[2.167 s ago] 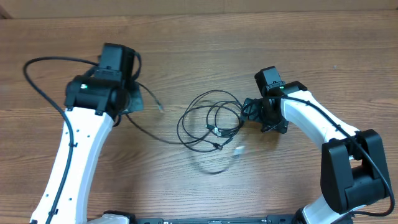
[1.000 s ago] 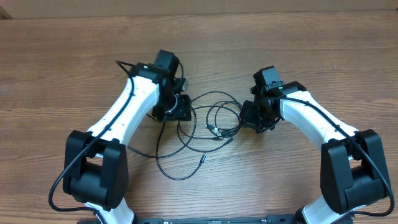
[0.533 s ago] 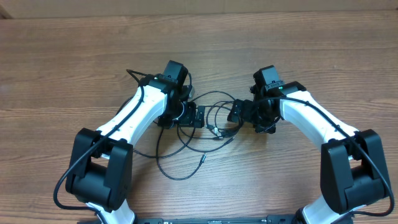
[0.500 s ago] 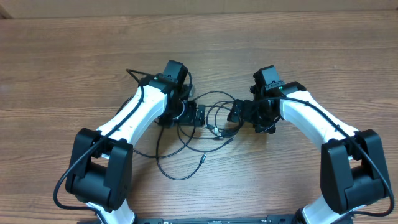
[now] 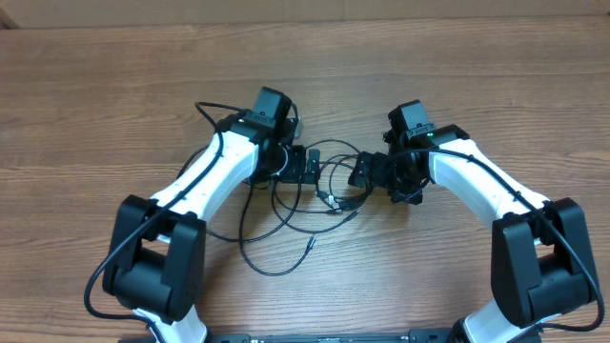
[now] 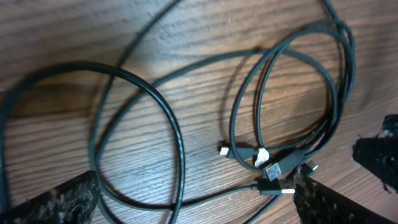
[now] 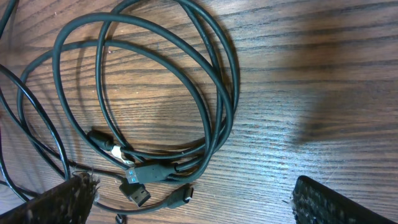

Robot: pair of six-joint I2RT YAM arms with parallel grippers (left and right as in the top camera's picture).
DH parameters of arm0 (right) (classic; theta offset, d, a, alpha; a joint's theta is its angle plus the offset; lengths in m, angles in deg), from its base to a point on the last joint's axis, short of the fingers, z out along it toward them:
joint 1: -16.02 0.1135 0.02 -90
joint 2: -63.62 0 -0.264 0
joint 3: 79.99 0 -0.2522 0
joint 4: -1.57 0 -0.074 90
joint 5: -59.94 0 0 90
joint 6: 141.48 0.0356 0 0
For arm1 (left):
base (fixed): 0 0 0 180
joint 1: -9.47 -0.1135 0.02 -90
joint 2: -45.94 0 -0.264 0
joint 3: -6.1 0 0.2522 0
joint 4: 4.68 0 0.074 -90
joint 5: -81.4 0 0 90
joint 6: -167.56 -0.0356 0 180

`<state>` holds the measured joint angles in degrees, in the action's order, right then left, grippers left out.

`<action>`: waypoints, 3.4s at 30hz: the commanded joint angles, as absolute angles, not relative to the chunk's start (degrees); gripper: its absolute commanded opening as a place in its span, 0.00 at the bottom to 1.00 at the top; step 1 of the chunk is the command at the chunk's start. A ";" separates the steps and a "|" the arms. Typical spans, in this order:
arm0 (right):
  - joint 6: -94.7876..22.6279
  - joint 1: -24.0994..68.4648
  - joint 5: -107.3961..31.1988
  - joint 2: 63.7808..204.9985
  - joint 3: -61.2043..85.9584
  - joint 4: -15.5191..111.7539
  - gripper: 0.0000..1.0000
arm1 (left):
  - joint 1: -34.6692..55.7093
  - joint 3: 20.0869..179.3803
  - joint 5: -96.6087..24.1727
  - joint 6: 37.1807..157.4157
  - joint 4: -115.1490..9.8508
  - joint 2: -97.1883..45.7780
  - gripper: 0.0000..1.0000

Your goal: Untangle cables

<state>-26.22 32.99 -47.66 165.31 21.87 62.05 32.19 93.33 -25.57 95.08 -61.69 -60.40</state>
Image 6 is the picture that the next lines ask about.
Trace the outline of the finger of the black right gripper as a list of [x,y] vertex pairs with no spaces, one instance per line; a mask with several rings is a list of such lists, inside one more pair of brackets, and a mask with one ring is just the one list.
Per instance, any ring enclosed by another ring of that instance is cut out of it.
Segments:
[[353,146],[353,159],[397,192],[397,114],[389,114],[382,122],[381,134],[359,138]]

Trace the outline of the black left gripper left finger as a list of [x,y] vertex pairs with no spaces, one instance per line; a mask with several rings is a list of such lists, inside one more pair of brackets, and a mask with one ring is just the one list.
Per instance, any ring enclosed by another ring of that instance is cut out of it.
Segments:
[[2,213],[1,223],[91,223],[99,196],[96,172],[89,170]]

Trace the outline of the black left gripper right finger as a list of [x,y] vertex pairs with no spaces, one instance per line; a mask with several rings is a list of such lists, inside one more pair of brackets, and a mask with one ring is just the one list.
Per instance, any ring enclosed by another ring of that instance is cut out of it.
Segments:
[[294,177],[294,204],[302,223],[394,224],[309,176]]

